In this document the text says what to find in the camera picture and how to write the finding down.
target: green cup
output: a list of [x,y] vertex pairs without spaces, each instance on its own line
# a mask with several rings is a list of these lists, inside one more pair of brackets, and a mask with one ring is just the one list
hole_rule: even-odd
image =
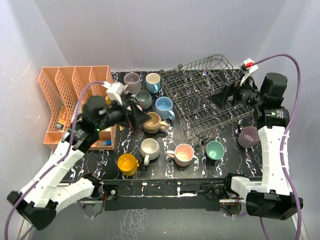
[[225,155],[225,147],[218,142],[210,141],[205,148],[206,156],[211,160],[219,160],[222,159]]

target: wire rack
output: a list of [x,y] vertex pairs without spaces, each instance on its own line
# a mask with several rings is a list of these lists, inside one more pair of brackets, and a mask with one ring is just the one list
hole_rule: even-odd
[[205,139],[217,129],[252,115],[253,110],[241,103],[231,106],[227,101],[220,110],[207,97],[219,92],[225,83],[238,80],[242,74],[221,54],[178,65],[168,71],[160,71],[162,89],[173,101],[175,112],[183,123],[190,139]]

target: black marble tabletop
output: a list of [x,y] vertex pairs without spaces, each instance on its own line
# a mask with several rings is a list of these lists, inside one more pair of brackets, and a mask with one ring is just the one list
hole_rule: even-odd
[[[123,82],[127,72],[114,72],[114,81]],[[146,88],[146,76],[149,72],[137,72],[142,80],[142,88]],[[157,98],[166,96],[166,93],[160,89],[159,93],[152,94],[153,104],[144,112],[154,112]],[[190,178],[223,178],[228,173],[245,174],[249,177],[262,176],[262,151],[260,143],[253,148],[244,149],[238,144],[236,129],[238,122],[232,124],[232,127],[222,131],[216,131],[216,139],[222,143],[225,148],[224,157],[220,160],[209,160],[204,154],[204,147],[199,144],[198,139],[189,140],[188,134],[184,131],[179,118],[172,122],[165,120],[169,124],[169,129],[159,131],[155,134],[145,132],[142,128],[132,130],[124,128],[120,131],[116,128],[115,148],[114,150],[90,150],[80,159],[63,181],[77,181],[83,175],[92,173],[102,180],[113,179],[190,179]],[[255,122],[251,116],[242,120],[242,125],[253,126]],[[140,147],[144,139],[153,138],[160,145],[160,156],[151,160],[148,166],[141,165],[135,175],[127,177],[117,168],[117,160],[124,153],[131,153],[137,159],[141,159]],[[174,160],[166,156],[167,150],[175,150],[181,143],[187,143],[194,148],[194,158],[187,167],[178,166]]]

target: blue mug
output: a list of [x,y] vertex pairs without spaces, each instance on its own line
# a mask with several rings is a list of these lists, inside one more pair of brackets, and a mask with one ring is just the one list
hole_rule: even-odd
[[159,114],[162,120],[175,120],[174,105],[170,98],[166,96],[159,97],[155,101],[155,112]]
[[156,73],[149,73],[146,78],[146,88],[148,89],[149,93],[157,94],[160,89],[160,76]]

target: utensil organizer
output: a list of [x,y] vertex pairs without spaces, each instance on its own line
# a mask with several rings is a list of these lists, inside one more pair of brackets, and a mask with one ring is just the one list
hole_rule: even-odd
[[[39,76],[39,84],[51,109],[51,119],[44,137],[44,145],[51,150],[57,148],[63,134],[71,126],[72,116],[77,100],[83,88],[90,82],[107,81],[113,83],[109,66],[65,66],[43,67]],[[90,96],[107,96],[105,88],[93,84],[84,94],[81,106]],[[66,120],[63,129],[57,128],[62,107],[66,109]],[[90,150],[113,150],[115,148],[116,125],[99,132],[99,140]],[[100,142],[111,140],[111,145],[100,146]]]
[[207,99],[222,90],[225,82],[240,79],[241,74],[241,69],[233,67],[221,54],[179,64],[167,71],[160,70],[162,89],[172,100],[190,140],[212,138],[215,130],[227,128],[253,114],[252,109],[241,103],[231,106],[231,99],[224,110]]

